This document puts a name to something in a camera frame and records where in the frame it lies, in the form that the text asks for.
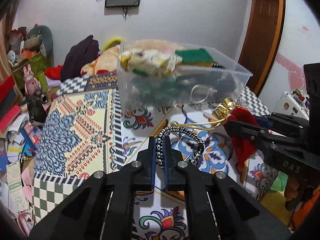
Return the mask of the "person right hand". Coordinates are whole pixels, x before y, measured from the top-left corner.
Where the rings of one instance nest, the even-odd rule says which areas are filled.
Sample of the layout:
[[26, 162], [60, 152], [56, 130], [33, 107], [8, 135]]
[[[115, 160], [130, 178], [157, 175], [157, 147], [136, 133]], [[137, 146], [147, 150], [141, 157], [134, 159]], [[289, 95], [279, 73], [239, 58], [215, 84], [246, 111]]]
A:
[[284, 191], [284, 197], [286, 199], [285, 209], [287, 211], [292, 211], [298, 204], [298, 188], [298, 180], [293, 177], [288, 177]]

